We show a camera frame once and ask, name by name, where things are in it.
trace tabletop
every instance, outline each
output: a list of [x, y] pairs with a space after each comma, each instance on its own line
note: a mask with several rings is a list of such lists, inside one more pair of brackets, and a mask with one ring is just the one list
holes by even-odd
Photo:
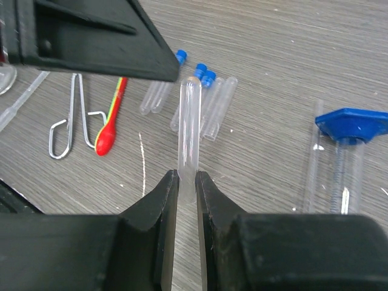
[[[382, 0], [141, 1], [172, 50], [188, 52], [180, 79], [204, 62], [239, 85], [215, 142], [201, 141], [201, 170], [249, 212], [299, 212], [310, 154], [314, 106], [388, 111], [388, 3]], [[19, 68], [0, 97], [0, 112], [38, 76]], [[178, 137], [169, 127], [179, 101], [176, 84], [160, 114], [142, 116], [149, 81], [131, 79], [112, 151], [97, 156], [82, 134], [76, 101], [68, 157], [48, 154], [50, 126], [68, 115], [69, 73], [49, 74], [0, 133], [0, 178], [44, 213], [119, 213], [177, 166]], [[88, 111], [108, 112], [117, 78], [84, 75]], [[89, 119], [90, 136], [101, 127]], [[56, 135], [64, 149], [66, 130]], [[388, 230], [388, 136], [366, 146], [361, 213]], [[333, 156], [327, 143], [323, 155]], [[330, 187], [330, 159], [318, 171], [319, 192]], [[173, 290], [200, 290], [196, 206], [180, 206]]]

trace blue cap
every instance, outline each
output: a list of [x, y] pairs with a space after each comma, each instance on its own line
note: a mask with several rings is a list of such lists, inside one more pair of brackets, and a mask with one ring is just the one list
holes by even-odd
[[315, 124], [334, 141], [350, 138], [365, 143], [388, 134], [388, 112], [343, 108], [315, 118]]
[[210, 88], [213, 85], [214, 80], [216, 79], [216, 73], [213, 71], [206, 71], [204, 77], [202, 78], [202, 87]]
[[207, 67], [205, 64], [198, 64], [196, 65], [193, 76], [202, 80], [202, 77], [205, 75], [206, 70], [207, 70]]
[[175, 56], [179, 62], [179, 65], [183, 65], [184, 61], [187, 59], [187, 53], [184, 50], [178, 50]]

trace red and yellow spoon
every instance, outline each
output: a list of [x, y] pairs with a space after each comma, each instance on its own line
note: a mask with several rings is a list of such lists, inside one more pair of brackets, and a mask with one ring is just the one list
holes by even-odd
[[122, 97], [125, 93], [125, 88], [127, 87], [128, 78], [119, 78], [117, 83], [115, 95], [110, 106], [107, 123], [99, 131], [96, 142], [95, 142], [95, 151], [97, 155], [104, 156], [106, 155], [116, 139], [116, 118], [119, 112], [120, 103]]

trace tube cap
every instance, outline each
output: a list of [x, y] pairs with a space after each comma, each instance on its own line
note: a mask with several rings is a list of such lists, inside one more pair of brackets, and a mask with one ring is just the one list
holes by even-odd
[[202, 78], [202, 87], [210, 88], [213, 85], [214, 80], [216, 79], [216, 73], [213, 71], [206, 71], [204, 77]]
[[334, 141], [354, 138], [367, 143], [388, 134], [388, 112], [343, 108], [316, 117], [315, 124]]
[[183, 65], [185, 60], [187, 59], [187, 53], [184, 50], [178, 50], [175, 56], [179, 62], [179, 65]]
[[196, 65], [193, 76], [202, 80], [206, 70], [207, 70], [207, 66], [205, 64], [199, 63]]

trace scratch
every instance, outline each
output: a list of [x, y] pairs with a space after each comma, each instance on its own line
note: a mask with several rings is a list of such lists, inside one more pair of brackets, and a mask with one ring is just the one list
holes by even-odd
[[141, 133], [139, 133], [139, 140], [140, 140], [140, 151], [141, 151], [141, 158], [143, 160], [143, 193], [142, 197], [146, 194], [146, 159], [144, 157], [144, 147], [143, 147], [143, 141], [141, 139]]
[[381, 190], [388, 196], [388, 192], [384, 188], [381, 188]]

